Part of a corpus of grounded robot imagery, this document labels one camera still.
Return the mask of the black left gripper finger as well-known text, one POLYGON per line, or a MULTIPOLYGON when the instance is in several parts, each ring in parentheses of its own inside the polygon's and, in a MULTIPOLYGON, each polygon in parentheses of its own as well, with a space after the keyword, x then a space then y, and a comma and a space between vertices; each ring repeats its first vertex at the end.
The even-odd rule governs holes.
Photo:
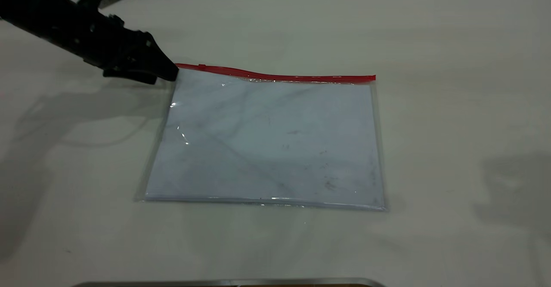
POLYGON ((139 83, 154 85, 157 75, 143 69, 110 68, 103 70, 103 77, 122 78, 139 83))
POLYGON ((179 68, 164 54, 149 32, 144 32, 144 71, 166 81, 176 81, 179 68))

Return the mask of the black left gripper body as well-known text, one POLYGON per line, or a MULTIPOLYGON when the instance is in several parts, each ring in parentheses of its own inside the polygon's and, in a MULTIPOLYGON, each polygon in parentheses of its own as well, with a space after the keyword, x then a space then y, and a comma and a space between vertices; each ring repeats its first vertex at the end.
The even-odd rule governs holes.
POLYGON ((116 15, 105 16, 98 10, 77 7, 78 28, 75 55, 103 71, 146 74, 143 52, 149 33, 124 27, 116 15))

